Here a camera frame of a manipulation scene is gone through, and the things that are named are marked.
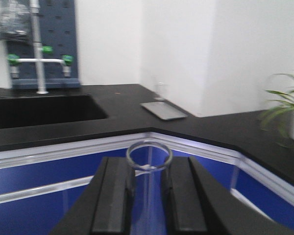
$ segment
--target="green leaves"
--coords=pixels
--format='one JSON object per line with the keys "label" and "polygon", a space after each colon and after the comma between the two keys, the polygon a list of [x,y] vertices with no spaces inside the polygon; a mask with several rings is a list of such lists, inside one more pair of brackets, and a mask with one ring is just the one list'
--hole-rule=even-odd
{"label": "green leaves", "polygon": [[[291,73],[279,73],[275,75],[285,75],[294,81],[294,74]],[[275,107],[262,112],[259,116],[261,119],[261,128],[265,127],[272,122],[274,119],[281,117],[277,124],[277,129],[283,137],[287,137],[286,131],[286,119],[283,118],[284,114],[290,111],[294,111],[294,87],[287,92],[266,90],[270,94],[277,96],[277,99],[271,99],[270,101],[278,102],[279,104]]]}

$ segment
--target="blue pegboard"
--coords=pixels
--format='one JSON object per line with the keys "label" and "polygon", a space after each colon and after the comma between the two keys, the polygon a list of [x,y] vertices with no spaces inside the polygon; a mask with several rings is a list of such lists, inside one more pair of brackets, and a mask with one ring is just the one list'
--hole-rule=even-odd
{"label": "blue pegboard", "polygon": [[[45,59],[61,59],[62,55],[72,55],[70,78],[65,78],[58,63],[44,63],[47,88],[80,87],[77,69],[77,46],[74,0],[40,0],[40,32],[43,46],[53,47],[53,54],[44,54]],[[7,42],[8,53],[20,58],[34,58],[32,45]],[[22,63],[19,78],[12,79],[13,89],[36,89],[37,75],[35,63]]]}

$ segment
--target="sink basin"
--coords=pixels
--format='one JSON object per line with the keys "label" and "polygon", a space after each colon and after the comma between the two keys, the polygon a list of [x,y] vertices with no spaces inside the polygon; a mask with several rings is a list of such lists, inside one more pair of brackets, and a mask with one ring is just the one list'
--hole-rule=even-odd
{"label": "sink basin", "polygon": [[107,118],[88,94],[0,97],[0,129]]}

